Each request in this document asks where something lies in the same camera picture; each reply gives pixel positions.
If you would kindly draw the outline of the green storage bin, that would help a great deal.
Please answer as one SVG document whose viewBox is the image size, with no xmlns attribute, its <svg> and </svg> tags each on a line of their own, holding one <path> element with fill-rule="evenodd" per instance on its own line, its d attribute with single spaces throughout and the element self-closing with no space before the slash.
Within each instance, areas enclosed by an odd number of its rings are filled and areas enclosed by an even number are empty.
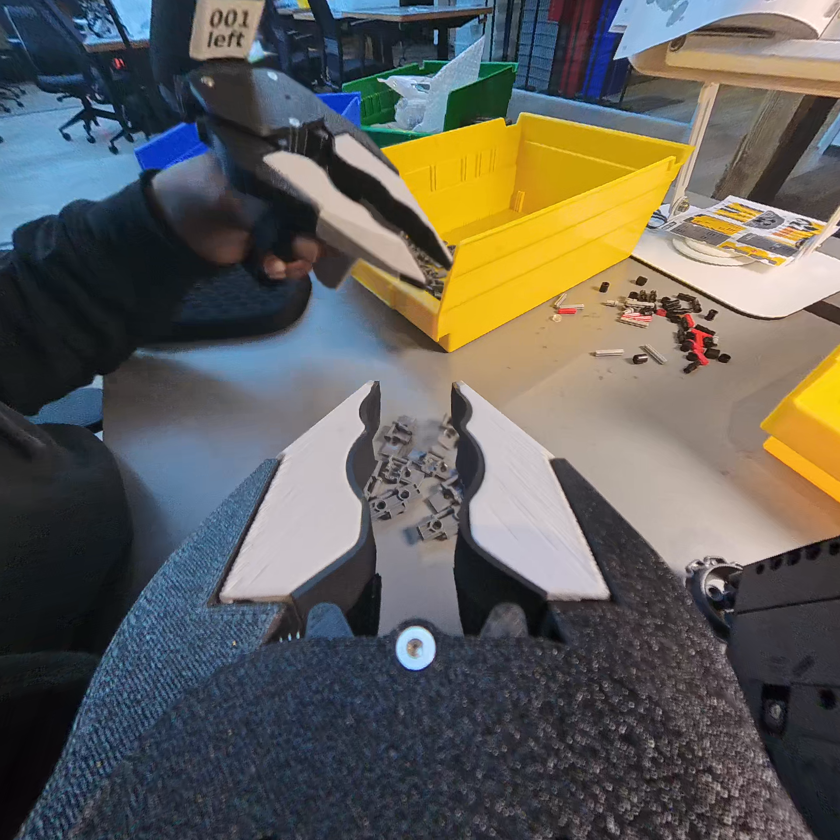
<svg viewBox="0 0 840 840">
<path fill-rule="evenodd" d="M 388 77 L 419 76 L 430 78 L 445 67 L 440 60 L 426 60 L 387 70 L 380 76 L 345 82 L 341 92 L 360 94 L 360 125 L 381 149 L 417 140 L 425 133 L 396 127 L 397 93 L 380 81 Z M 514 81 L 515 62 L 482 62 L 478 79 L 453 90 L 448 96 L 444 130 L 456 130 L 492 119 L 504 119 L 508 113 Z"/>
</svg>

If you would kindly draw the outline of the person's left hand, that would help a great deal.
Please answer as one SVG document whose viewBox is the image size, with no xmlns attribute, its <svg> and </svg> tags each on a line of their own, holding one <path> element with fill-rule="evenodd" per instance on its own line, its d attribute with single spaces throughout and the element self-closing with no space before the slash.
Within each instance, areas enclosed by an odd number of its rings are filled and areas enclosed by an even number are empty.
<svg viewBox="0 0 840 840">
<path fill-rule="evenodd" d="M 158 171 L 148 187 L 152 204 L 170 230 L 216 266 L 243 265 L 248 258 L 259 257 L 269 280 L 298 280 L 329 253 L 307 236 L 291 240 L 288 258 L 257 248 L 256 227 L 266 208 L 231 186 L 214 152 Z"/>
</svg>

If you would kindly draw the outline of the toy building instruction booklet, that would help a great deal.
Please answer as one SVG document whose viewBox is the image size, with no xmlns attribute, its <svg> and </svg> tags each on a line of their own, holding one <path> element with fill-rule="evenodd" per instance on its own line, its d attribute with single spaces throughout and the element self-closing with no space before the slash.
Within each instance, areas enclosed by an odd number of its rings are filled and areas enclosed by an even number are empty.
<svg viewBox="0 0 840 840">
<path fill-rule="evenodd" d="M 609 31 L 624 58 L 692 34 L 820 39 L 838 10 L 838 1 L 623 1 Z"/>
</svg>

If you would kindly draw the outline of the pile of grey track links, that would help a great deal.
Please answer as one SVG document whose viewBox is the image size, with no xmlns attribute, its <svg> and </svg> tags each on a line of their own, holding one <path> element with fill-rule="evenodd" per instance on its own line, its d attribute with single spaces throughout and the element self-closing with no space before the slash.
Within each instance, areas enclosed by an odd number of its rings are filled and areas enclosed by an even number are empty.
<svg viewBox="0 0 840 840">
<path fill-rule="evenodd" d="M 406 275 L 404 272 L 399 272 L 396 276 L 400 281 L 417 289 L 422 289 L 428 295 L 441 301 L 444 295 L 446 282 L 449 277 L 449 269 L 439 264 L 435 260 L 428 257 L 428 255 L 419 247 L 415 246 L 412 240 L 405 234 L 402 239 L 412 254 L 414 263 L 423 272 L 423 282 Z"/>
</svg>

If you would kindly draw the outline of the blue storage bin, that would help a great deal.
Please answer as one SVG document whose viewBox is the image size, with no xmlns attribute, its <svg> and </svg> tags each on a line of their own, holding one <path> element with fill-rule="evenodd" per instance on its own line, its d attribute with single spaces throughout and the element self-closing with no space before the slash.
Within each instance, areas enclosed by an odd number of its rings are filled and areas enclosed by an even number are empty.
<svg viewBox="0 0 840 840">
<path fill-rule="evenodd" d="M 318 99 L 329 109 L 361 126 L 361 101 L 358 91 L 324 92 Z M 188 161 L 208 151 L 201 141 L 197 127 L 191 122 L 182 122 L 152 138 L 134 150 L 134 156 L 141 172 L 161 171 Z"/>
</svg>

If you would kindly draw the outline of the yellow storage bin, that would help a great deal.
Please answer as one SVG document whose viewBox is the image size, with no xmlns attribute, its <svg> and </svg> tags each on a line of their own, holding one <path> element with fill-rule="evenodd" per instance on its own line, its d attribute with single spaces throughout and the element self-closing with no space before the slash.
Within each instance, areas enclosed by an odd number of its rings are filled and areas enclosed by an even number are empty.
<svg viewBox="0 0 840 840">
<path fill-rule="evenodd" d="M 691 152 L 525 112 L 388 146 L 454 263 L 440 298 L 363 261 L 352 276 L 458 350 L 629 257 Z"/>
<path fill-rule="evenodd" d="M 798 384 L 761 423 L 763 448 L 839 501 L 839 349 Z"/>
</svg>

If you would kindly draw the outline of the bubble wrap sheet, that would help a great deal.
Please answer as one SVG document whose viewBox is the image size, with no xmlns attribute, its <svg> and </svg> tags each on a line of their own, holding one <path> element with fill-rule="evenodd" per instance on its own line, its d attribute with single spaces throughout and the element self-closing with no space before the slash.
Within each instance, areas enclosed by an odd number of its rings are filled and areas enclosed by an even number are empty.
<svg viewBox="0 0 840 840">
<path fill-rule="evenodd" d="M 397 95 L 394 119 L 383 126 L 415 133 L 444 131 L 449 95 L 478 80 L 485 36 L 445 62 L 432 76 L 404 75 L 379 78 Z"/>
</svg>

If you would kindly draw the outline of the yellow black sticker sheet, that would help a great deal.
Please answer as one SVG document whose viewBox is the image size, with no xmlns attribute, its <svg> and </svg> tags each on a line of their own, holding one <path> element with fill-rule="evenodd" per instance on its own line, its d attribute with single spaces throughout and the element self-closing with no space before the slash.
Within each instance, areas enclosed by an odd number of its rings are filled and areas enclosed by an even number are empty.
<svg viewBox="0 0 840 840">
<path fill-rule="evenodd" d="M 790 264 L 826 228 L 826 222 L 813 217 L 728 196 L 707 208 L 678 213 L 659 229 L 686 244 L 701 245 L 709 257 L 780 267 Z"/>
</svg>

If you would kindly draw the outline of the white book stand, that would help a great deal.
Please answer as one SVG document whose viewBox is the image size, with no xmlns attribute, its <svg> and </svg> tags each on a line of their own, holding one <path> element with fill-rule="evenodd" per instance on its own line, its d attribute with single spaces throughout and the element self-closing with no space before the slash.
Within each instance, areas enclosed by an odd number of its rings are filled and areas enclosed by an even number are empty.
<svg viewBox="0 0 840 840">
<path fill-rule="evenodd" d="M 666 221 L 701 208 L 690 206 L 688 186 L 721 84 L 838 99 L 838 19 L 834 24 L 833 32 L 818 39 L 692 34 L 628 57 L 643 75 L 702 83 L 689 125 L 688 143 L 695 149 L 679 172 L 669 205 L 661 206 L 668 210 Z M 821 251 L 838 225 L 838 209 L 826 223 L 826 231 L 786 266 L 709 257 L 707 248 L 686 244 L 661 226 L 643 233 L 632 257 L 735 312 L 782 319 L 838 293 L 838 258 Z"/>
</svg>

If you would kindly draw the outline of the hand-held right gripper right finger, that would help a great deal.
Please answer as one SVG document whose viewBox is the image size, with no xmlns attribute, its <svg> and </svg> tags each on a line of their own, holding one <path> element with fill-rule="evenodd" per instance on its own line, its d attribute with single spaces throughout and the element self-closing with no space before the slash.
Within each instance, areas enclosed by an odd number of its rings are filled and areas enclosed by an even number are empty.
<svg viewBox="0 0 840 840">
<path fill-rule="evenodd" d="M 454 580 L 466 636 L 513 605 L 541 635 L 550 606 L 612 600 L 556 458 L 463 381 L 451 388 L 461 487 Z"/>
</svg>

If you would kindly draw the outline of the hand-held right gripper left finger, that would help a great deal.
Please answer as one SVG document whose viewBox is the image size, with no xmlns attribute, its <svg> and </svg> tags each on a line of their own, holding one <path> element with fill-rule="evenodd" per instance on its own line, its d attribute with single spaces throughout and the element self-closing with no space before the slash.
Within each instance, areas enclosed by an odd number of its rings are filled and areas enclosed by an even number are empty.
<svg viewBox="0 0 840 840">
<path fill-rule="evenodd" d="M 281 636 L 336 605 L 358 636 L 379 633 L 382 578 L 364 489 L 376 459 L 381 387 L 368 381 L 277 457 L 218 584 L 223 605 L 273 604 Z"/>
</svg>

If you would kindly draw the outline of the person's left forearm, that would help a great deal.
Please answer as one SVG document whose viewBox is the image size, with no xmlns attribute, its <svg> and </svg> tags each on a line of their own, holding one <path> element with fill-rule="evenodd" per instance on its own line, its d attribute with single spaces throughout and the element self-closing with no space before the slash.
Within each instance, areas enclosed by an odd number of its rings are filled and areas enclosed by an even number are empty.
<svg viewBox="0 0 840 840">
<path fill-rule="evenodd" d="M 2 253 L 1 400 L 24 415 L 113 371 L 172 315 L 183 252 L 152 175 L 15 229 Z"/>
</svg>

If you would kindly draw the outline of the small grey track link cluster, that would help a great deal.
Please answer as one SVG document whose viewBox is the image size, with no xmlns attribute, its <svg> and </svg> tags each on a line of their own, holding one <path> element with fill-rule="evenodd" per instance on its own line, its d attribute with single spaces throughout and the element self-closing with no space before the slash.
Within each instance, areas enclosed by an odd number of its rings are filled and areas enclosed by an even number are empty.
<svg viewBox="0 0 840 840">
<path fill-rule="evenodd" d="M 458 443 L 449 414 L 436 423 L 400 415 L 385 424 L 374 441 L 374 469 L 364 490 L 371 519 L 406 517 L 411 543 L 456 539 L 463 499 Z"/>
</svg>

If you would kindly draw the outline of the black toy vehicle model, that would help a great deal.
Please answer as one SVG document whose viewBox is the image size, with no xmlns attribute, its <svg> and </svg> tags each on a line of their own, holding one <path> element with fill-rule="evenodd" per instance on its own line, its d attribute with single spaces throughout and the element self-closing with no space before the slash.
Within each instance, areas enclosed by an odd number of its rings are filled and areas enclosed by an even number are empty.
<svg viewBox="0 0 840 840">
<path fill-rule="evenodd" d="M 839 838 L 839 538 L 748 565 L 707 556 L 686 588 L 726 645 L 783 787 L 817 838 Z"/>
</svg>

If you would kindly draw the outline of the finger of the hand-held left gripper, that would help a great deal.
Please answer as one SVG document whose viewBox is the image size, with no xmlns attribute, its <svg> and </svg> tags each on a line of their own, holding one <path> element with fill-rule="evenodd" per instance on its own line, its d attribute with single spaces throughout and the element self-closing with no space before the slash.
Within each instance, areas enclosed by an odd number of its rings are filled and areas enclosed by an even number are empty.
<svg viewBox="0 0 840 840">
<path fill-rule="evenodd" d="M 261 162 L 261 181 L 273 197 L 293 205 L 291 220 L 350 260 L 362 260 L 396 276 L 424 281 L 402 235 L 375 218 L 367 207 L 341 193 L 329 177 L 329 155 L 320 160 L 290 151 L 273 151 Z"/>
<path fill-rule="evenodd" d="M 390 162 L 351 133 L 334 134 L 331 144 L 329 177 L 341 193 L 406 236 L 433 262 L 450 268 L 448 247 Z"/>
</svg>

